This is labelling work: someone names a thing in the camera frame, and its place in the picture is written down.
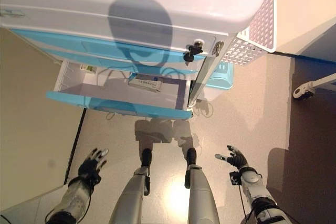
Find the drawer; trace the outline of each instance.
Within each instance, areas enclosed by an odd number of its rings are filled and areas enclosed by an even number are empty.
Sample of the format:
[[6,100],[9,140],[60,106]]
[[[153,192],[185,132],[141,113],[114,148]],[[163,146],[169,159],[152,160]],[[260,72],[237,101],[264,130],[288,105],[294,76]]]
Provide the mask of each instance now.
[[24,36],[44,51],[50,52],[50,50],[53,50],[54,54],[68,52],[77,55],[132,62],[137,66],[160,66],[179,71],[185,70],[186,73],[189,71],[198,72],[205,58],[204,56],[196,55],[194,61],[187,66],[183,59],[184,51],[40,31],[21,29],[12,29],[12,31]]
[[153,118],[188,119],[190,81],[163,78],[160,92],[128,85],[131,72],[98,67],[96,74],[65,60],[47,97],[89,109]]
[[163,76],[166,78],[182,79],[182,80],[195,80],[198,75],[198,70],[178,69],[174,67],[169,67],[167,65],[164,66],[145,65],[140,63],[134,63],[132,61],[111,60],[91,55],[76,54],[73,52],[64,52],[46,48],[44,49],[44,51],[56,58],[61,57],[62,59],[65,58],[70,61],[75,61],[78,63],[85,63],[88,65],[121,71],[129,71],[133,73],[143,73],[152,76]]

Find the label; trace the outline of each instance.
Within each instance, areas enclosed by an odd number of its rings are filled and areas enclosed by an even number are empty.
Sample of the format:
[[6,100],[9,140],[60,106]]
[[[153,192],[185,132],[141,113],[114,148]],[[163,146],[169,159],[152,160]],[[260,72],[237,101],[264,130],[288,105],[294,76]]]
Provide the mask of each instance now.
[[1,17],[24,18],[26,15],[20,10],[0,10]]

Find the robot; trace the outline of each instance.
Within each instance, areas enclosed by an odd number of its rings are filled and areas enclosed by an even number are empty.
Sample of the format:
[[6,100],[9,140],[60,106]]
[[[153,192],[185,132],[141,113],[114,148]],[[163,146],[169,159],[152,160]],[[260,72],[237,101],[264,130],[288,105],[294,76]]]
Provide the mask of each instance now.
[[[228,145],[230,156],[216,154],[215,157],[235,166],[238,171],[230,173],[233,185],[242,185],[258,224],[292,224],[278,207],[266,189],[262,176],[250,167],[244,155]],[[106,163],[108,150],[94,149],[78,169],[78,177],[69,183],[61,202],[53,209],[46,224],[76,224],[86,215],[95,185],[100,183],[99,172]],[[219,224],[213,193],[202,168],[196,164],[196,150],[190,148],[186,154],[187,169],[184,186],[190,189],[188,224]],[[150,193],[150,165],[152,151],[142,152],[141,167],[136,169],[126,184],[111,215],[109,224],[141,223],[143,197]]]

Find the tile floor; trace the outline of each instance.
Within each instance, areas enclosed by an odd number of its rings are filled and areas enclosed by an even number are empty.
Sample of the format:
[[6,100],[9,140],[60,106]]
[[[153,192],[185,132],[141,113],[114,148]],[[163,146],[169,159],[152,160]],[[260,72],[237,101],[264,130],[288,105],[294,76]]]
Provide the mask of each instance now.
[[[228,179],[234,169],[214,154],[227,153],[227,144],[237,146],[266,183],[269,153],[288,147],[293,65],[290,58],[267,55],[236,66],[234,87],[210,103],[197,104],[188,121],[121,115],[110,119],[104,112],[87,111],[70,178],[94,147],[109,148],[110,153],[82,223],[108,223],[120,193],[140,166],[139,149],[151,145],[151,193],[144,198],[142,223],[187,223],[189,191],[184,188],[183,152],[191,145],[214,193],[221,223],[240,223],[244,216],[239,191]],[[190,136],[192,141],[182,139]],[[280,158],[278,178],[283,175],[282,162]],[[272,186],[281,191],[281,181]]]

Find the beige wall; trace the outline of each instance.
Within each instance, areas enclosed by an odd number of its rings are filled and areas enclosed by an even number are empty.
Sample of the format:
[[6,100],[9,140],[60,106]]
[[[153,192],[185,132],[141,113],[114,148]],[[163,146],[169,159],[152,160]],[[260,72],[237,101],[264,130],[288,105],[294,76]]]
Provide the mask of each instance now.
[[63,184],[82,109],[46,98],[59,65],[7,30],[0,36],[3,210]]
[[336,24],[335,0],[277,1],[278,51],[300,54]]

